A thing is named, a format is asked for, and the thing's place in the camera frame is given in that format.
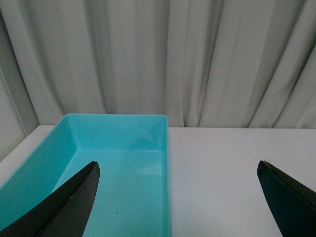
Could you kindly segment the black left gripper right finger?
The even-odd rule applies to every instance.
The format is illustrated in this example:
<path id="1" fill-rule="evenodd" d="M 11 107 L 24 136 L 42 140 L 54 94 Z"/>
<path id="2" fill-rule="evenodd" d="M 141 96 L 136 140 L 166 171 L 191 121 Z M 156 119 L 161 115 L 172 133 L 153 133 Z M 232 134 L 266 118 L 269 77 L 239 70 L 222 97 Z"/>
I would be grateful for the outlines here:
<path id="1" fill-rule="evenodd" d="M 316 193 L 266 161 L 257 176 L 273 218 L 284 237 L 316 235 Z"/>

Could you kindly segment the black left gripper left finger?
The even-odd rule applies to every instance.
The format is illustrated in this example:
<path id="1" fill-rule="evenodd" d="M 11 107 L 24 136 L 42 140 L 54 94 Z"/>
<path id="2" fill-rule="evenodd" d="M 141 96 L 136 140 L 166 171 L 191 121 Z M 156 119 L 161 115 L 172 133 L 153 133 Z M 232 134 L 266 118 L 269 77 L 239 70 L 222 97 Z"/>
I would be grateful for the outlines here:
<path id="1" fill-rule="evenodd" d="M 81 237 L 95 201 L 99 164 L 90 162 L 22 217 L 2 237 Z"/>

